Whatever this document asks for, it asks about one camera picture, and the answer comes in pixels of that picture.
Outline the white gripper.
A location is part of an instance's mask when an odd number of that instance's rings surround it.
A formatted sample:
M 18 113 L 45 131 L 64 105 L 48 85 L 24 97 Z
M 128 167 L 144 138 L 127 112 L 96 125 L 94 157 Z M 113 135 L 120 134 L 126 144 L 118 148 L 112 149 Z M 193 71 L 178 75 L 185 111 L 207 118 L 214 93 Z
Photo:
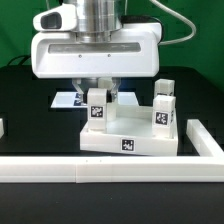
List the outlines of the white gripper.
M 40 32 L 31 44 L 33 73 L 39 78 L 74 78 L 82 103 L 87 91 L 79 78 L 118 77 L 110 80 L 107 101 L 117 99 L 120 77 L 153 77 L 159 71 L 158 44 L 162 26 L 125 24 L 108 42 L 81 43 L 72 32 Z

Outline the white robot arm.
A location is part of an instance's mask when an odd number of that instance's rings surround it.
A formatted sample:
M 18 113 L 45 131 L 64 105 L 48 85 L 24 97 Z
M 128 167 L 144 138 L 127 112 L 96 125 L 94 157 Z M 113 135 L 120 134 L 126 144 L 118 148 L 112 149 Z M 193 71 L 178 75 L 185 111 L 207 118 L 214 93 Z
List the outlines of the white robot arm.
M 153 77 L 159 71 L 159 20 L 124 15 L 121 0 L 62 0 L 33 18 L 33 73 L 39 78 L 70 78 L 81 100 L 83 79 Z

